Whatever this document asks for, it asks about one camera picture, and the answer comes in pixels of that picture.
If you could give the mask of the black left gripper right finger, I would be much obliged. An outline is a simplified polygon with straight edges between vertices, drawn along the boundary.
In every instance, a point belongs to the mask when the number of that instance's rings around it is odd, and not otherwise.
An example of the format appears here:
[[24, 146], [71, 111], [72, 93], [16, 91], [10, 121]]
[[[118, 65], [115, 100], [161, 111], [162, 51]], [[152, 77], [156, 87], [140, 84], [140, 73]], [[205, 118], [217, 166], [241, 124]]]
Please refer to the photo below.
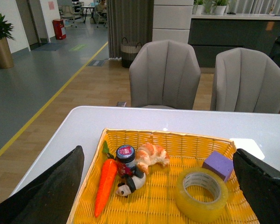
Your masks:
[[234, 171], [250, 207], [261, 224], [280, 224], [280, 171], [239, 148]]

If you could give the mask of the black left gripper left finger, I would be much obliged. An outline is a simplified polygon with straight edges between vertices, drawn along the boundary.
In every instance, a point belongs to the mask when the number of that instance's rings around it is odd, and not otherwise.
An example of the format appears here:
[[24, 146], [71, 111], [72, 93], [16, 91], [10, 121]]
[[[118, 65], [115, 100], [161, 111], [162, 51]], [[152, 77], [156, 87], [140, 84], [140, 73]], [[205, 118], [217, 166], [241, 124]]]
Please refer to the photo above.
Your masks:
[[20, 191], [0, 203], [0, 224], [64, 224], [67, 222], [84, 168], [76, 146]]

